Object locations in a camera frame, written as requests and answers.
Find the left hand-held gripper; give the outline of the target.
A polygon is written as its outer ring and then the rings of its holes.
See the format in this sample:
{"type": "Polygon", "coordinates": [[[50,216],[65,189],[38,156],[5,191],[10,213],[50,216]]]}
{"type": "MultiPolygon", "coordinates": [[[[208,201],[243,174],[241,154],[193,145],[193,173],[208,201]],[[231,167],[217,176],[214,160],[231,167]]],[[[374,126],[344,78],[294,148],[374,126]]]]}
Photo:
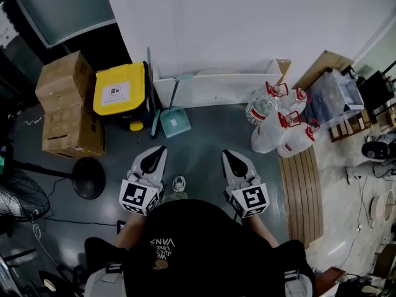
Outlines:
{"type": "Polygon", "coordinates": [[[156,146],[135,157],[121,183],[119,203],[125,210],[147,216],[160,204],[167,156],[167,148],[156,146]]]}

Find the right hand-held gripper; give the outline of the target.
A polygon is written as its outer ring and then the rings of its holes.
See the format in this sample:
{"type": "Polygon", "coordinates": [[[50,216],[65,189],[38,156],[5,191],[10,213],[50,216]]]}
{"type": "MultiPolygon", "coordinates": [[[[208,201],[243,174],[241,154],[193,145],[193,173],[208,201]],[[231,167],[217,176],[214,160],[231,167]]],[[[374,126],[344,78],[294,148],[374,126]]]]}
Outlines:
{"type": "Polygon", "coordinates": [[[224,176],[229,185],[225,189],[226,201],[240,218],[261,214],[269,206],[265,183],[261,183],[253,162],[233,150],[222,151],[224,176]]]}

